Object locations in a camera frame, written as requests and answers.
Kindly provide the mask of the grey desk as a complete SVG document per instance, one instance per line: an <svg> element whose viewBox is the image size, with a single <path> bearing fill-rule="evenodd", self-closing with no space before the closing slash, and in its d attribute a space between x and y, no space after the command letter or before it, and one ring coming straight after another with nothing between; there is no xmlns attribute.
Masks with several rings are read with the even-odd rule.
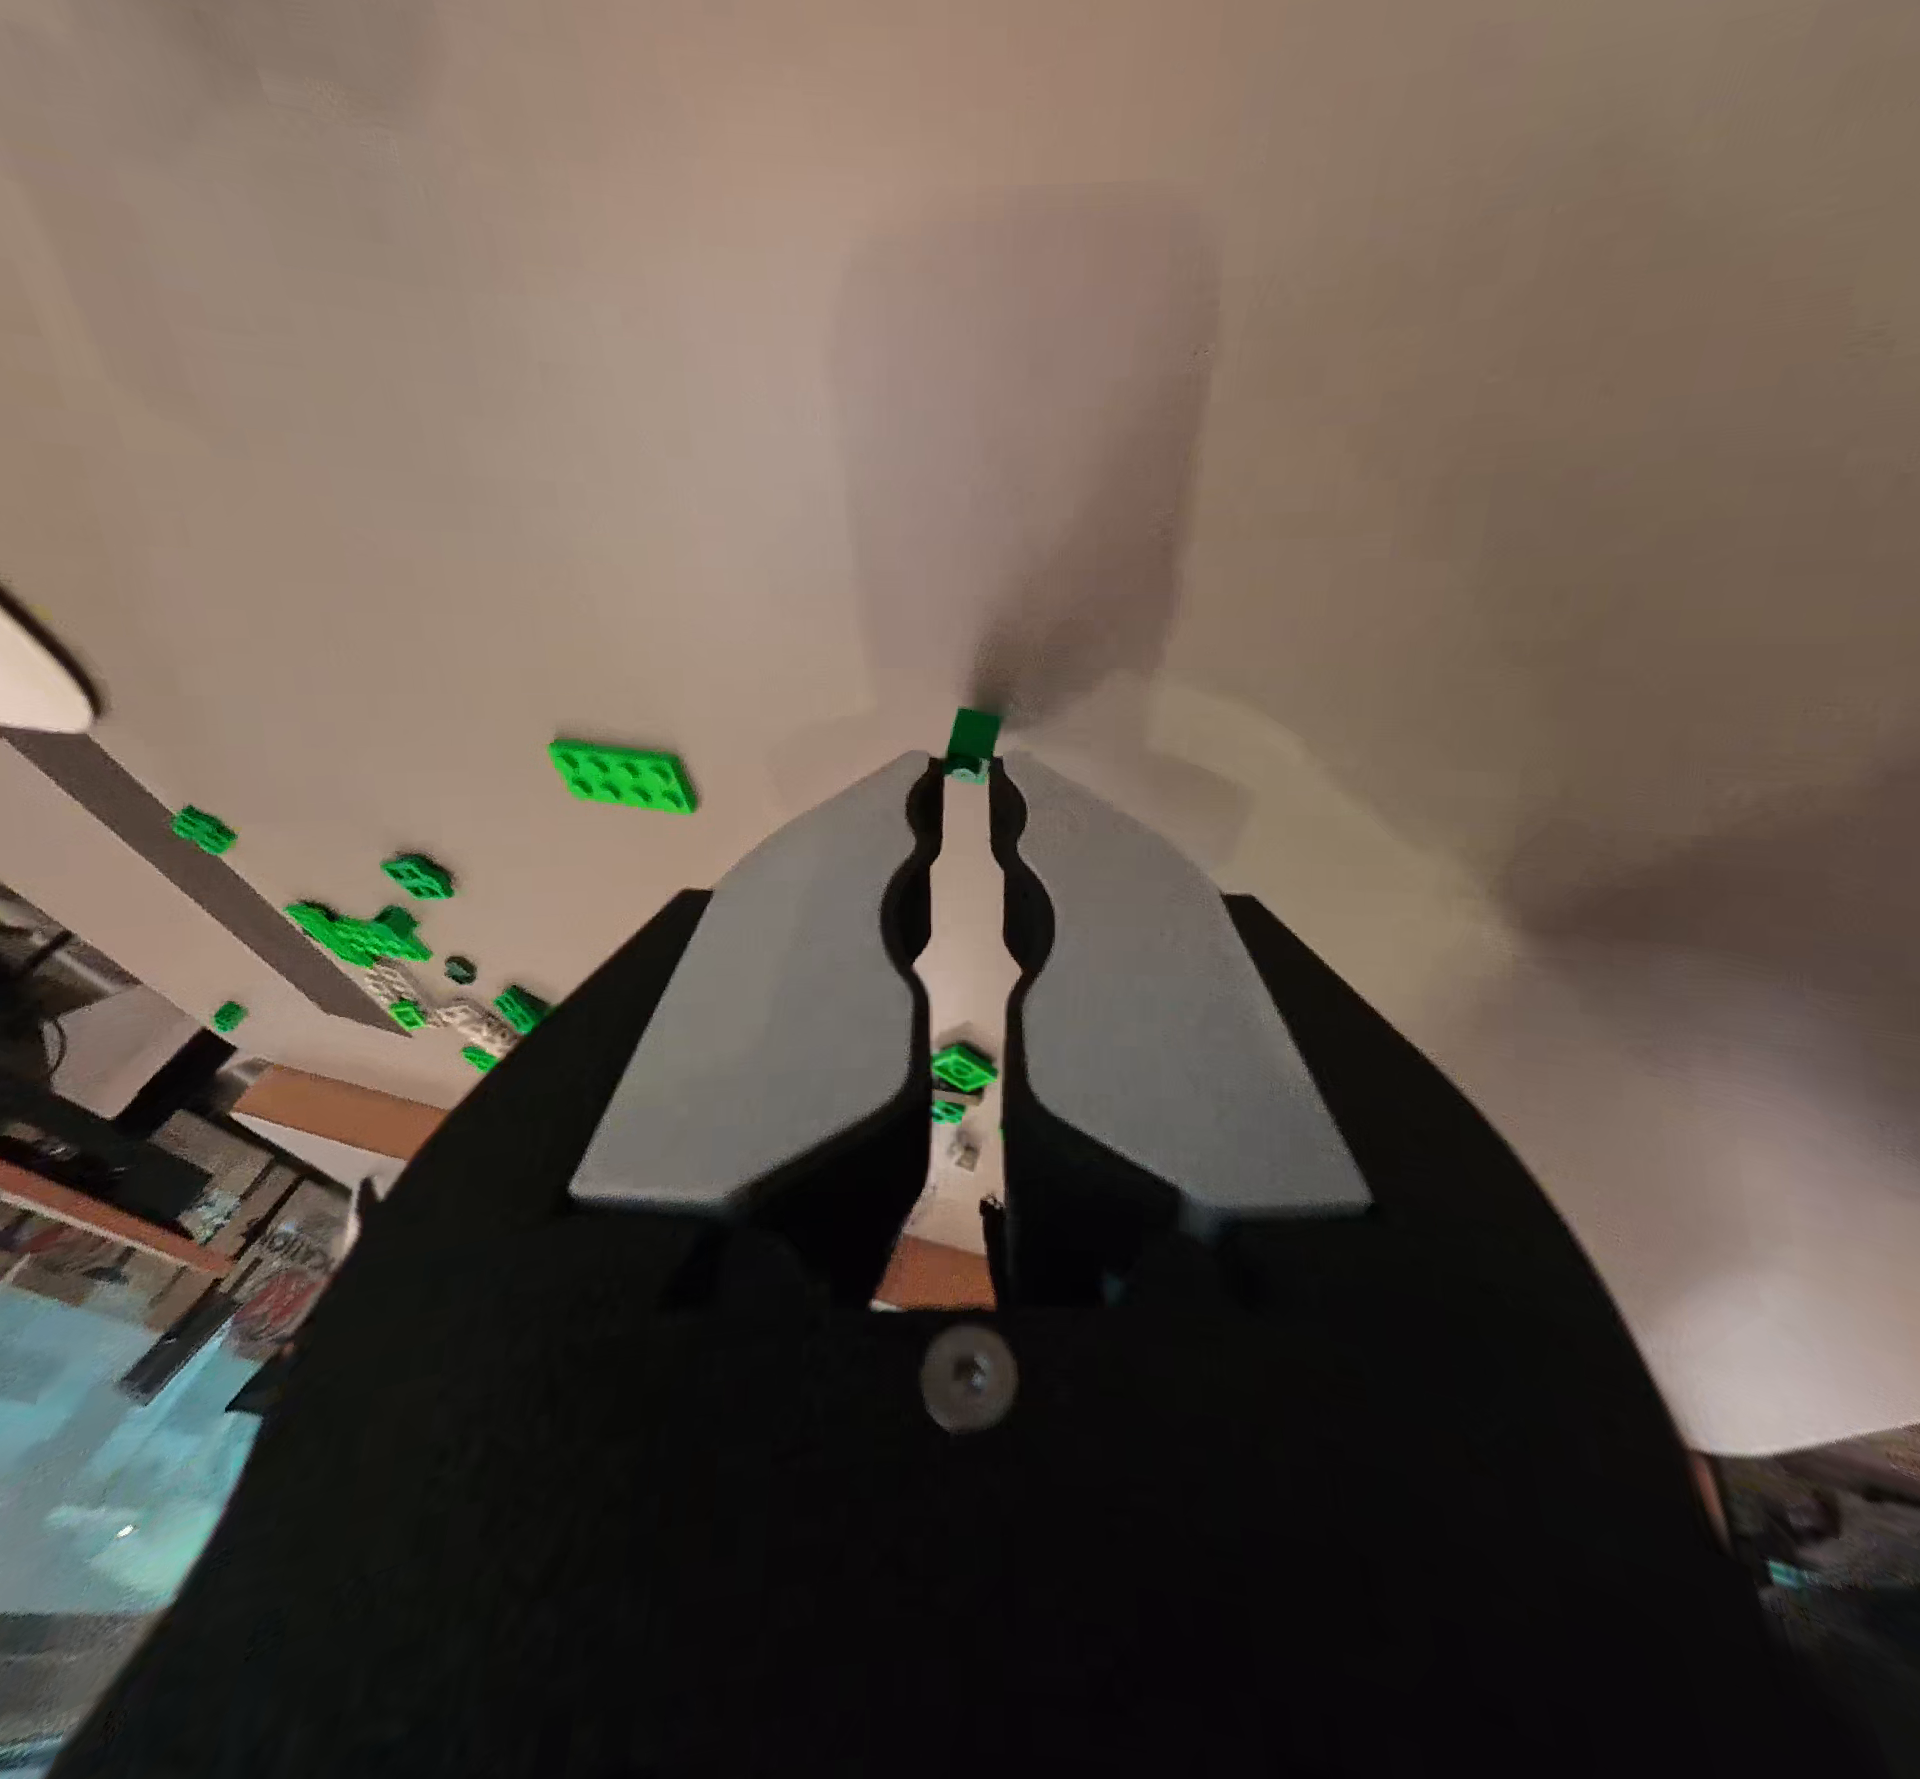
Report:
<svg viewBox="0 0 1920 1779"><path fill-rule="evenodd" d="M3 0L3 585L548 997L998 705L1700 1445L1915 1420L1915 0Z"/></svg>

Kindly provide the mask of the scattered green toy bricks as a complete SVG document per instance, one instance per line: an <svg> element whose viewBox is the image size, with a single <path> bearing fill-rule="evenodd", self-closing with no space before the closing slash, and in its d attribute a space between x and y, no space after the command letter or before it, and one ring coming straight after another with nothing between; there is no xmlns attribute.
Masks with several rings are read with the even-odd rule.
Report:
<svg viewBox="0 0 1920 1779"><path fill-rule="evenodd" d="M566 790L577 801L665 815L692 815L699 806L684 760L674 753L558 737L549 742L548 757ZM458 882L442 861L421 852L387 854L378 862L378 873L408 896L405 904L389 904L360 916L318 900L302 900L284 907L284 918L306 944L323 950L323 954L345 965L353 977L357 970L375 958L403 960L418 977L418 968L433 964L434 950L419 935L414 907L451 900L458 890ZM482 1042L467 1042L458 1035L461 1059L475 1071L491 1071L551 1013L544 997L520 983L503 985L490 999L475 995L469 987L477 970L466 954L447 952L442 968L444 979L452 987L451 994L444 997L426 994L428 1009L403 997L389 1009L382 1009L372 999L375 1013L400 1032L414 1035L425 1029L440 1029L434 1023L439 1002L455 995L477 999L512 1026L512 1035L491 1036Z"/></svg>

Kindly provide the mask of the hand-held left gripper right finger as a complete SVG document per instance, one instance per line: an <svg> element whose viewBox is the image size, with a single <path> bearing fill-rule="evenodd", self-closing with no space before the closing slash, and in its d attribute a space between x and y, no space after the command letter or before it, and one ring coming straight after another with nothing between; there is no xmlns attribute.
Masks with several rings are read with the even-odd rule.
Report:
<svg viewBox="0 0 1920 1779"><path fill-rule="evenodd" d="M1181 846L1028 752L996 760L1012 1216L1113 1225L1361 1216L1368 1185Z"/></svg>

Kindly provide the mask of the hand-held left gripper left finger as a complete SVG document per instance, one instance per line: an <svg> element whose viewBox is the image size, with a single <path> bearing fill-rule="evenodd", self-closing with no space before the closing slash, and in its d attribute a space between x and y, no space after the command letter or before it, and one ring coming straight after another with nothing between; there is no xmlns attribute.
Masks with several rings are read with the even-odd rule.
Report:
<svg viewBox="0 0 1920 1779"><path fill-rule="evenodd" d="M586 1206L794 1199L900 1228L931 1140L931 864L941 769L905 752L743 857L705 911L574 1171Z"/></svg>

